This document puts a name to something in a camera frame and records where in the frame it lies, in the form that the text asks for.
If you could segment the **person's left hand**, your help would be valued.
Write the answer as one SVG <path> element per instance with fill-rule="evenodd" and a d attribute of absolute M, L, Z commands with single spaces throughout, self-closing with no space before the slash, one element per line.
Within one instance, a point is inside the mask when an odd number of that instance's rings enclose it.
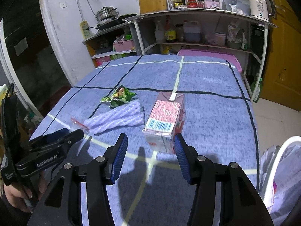
<path fill-rule="evenodd" d="M 47 189 L 47 180 L 45 178 L 45 171 L 40 172 L 38 186 L 38 200 L 41 199 L 42 195 Z M 1 199 L 6 197 L 8 204 L 12 207 L 19 209 L 20 211 L 31 213 L 32 209 L 26 205 L 25 200 L 29 200 L 33 197 L 31 190 L 27 187 L 21 187 L 19 184 L 13 183 L 9 186 L 4 185 Z"/>

